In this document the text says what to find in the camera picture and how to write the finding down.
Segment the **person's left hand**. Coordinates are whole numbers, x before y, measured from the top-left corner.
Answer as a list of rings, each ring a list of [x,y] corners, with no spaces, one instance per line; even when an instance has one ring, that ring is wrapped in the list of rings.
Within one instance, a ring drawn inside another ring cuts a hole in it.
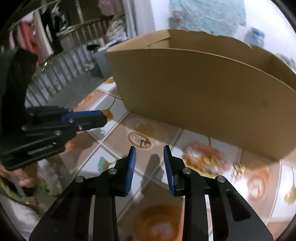
[[[24,168],[8,171],[1,164],[1,176],[5,179],[12,181],[13,177],[18,179],[18,184],[21,187],[34,187],[37,184],[37,164],[31,164]]]

